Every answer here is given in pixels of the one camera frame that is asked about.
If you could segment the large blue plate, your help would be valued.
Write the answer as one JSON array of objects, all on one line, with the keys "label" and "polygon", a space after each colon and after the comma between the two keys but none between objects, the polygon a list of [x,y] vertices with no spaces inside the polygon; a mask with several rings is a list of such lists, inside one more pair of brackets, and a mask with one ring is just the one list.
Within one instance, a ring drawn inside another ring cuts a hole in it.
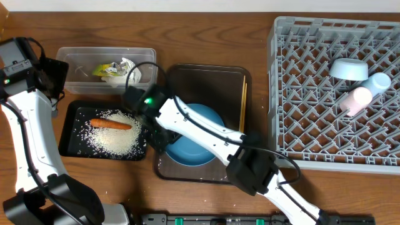
[{"label": "large blue plate", "polygon": [[[194,103],[188,104],[188,106],[214,123],[224,126],[220,115],[210,107]],[[173,144],[169,144],[166,147],[166,153],[172,160],[184,166],[201,166],[215,158],[214,154],[185,136],[181,136]]]}]

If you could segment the orange carrot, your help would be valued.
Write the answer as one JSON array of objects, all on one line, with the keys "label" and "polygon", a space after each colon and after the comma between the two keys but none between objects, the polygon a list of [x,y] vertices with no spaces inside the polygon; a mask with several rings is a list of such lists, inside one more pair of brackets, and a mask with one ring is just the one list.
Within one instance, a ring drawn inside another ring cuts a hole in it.
[{"label": "orange carrot", "polygon": [[109,129],[120,129],[129,130],[132,128],[129,124],[124,124],[117,121],[111,121],[107,119],[91,119],[90,125],[95,128],[109,128]]}]

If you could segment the yellow foil snack wrapper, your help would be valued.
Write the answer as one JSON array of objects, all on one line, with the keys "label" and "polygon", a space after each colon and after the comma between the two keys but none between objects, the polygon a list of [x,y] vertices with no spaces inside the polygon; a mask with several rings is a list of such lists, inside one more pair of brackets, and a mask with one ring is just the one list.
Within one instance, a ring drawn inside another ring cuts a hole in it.
[{"label": "yellow foil snack wrapper", "polygon": [[92,75],[101,77],[119,76],[119,70],[120,66],[115,62],[110,64],[100,64],[92,71]]}]

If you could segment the white paper napkin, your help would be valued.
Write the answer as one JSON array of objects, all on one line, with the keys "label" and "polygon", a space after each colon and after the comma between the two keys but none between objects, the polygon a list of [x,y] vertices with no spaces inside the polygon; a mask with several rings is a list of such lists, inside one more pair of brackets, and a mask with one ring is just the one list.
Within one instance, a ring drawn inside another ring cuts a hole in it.
[{"label": "white paper napkin", "polygon": [[130,59],[123,57],[121,59],[121,62],[116,64],[120,66],[120,70],[118,71],[119,76],[102,77],[101,79],[103,81],[114,86],[123,85],[126,83],[126,79],[130,74],[128,84],[138,84],[140,82],[142,73],[138,68],[130,72],[131,69],[135,66],[135,64]]}]

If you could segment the light blue small bowl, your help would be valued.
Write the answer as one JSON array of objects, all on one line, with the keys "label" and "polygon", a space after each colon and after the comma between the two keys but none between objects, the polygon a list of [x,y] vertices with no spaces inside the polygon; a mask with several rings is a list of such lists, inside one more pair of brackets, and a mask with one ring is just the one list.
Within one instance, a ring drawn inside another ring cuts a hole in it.
[{"label": "light blue small bowl", "polygon": [[333,62],[329,75],[338,79],[364,81],[368,79],[368,64],[358,59],[339,58]]}]

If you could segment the white cup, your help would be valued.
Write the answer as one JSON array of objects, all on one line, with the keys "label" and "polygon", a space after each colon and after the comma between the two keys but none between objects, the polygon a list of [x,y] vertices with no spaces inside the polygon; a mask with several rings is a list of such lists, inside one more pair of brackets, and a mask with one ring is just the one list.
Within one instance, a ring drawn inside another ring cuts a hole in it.
[{"label": "white cup", "polygon": [[347,116],[354,116],[366,108],[372,101],[373,95],[366,87],[357,87],[339,104],[342,111],[347,111]]}]

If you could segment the light blue cup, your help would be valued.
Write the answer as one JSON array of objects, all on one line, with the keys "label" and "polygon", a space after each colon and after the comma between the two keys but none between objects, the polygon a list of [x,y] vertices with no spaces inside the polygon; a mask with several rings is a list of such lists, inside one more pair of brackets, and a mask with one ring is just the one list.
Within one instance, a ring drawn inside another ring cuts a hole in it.
[{"label": "light blue cup", "polygon": [[377,72],[361,83],[361,86],[368,89],[373,97],[386,92],[390,85],[391,78],[383,72]]}]

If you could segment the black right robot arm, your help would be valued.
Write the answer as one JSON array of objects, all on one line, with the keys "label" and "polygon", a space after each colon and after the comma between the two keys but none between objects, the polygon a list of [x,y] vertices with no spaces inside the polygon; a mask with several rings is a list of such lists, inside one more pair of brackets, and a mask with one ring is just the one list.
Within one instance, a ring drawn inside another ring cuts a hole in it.
[{"label": "black right robot arm", "polygon": [[163,153],[178,133],[218,158],[231,184],[243,192],[271,201],[291,224],[328,224],[329,217],[307,202],[285,180],[276,151],[247,144],[248,136],[198,114],[165,87],[152,85],[136,92],[132,108],[136,118],[151,132],[151,146]]}]

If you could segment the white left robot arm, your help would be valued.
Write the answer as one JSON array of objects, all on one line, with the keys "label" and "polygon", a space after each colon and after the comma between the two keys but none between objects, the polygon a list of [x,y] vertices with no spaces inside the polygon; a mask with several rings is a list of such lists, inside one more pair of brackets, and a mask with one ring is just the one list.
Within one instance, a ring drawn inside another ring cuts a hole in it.
[{"label": "white left robot arm", "polygon": [[122,204],[103,204],[68,175],[51,121],[57,81],[68,68],[51,59],[12,59],[1,69],[1,109],[17,159],[16,195],[3,202],[13,224],[129,224]]}]

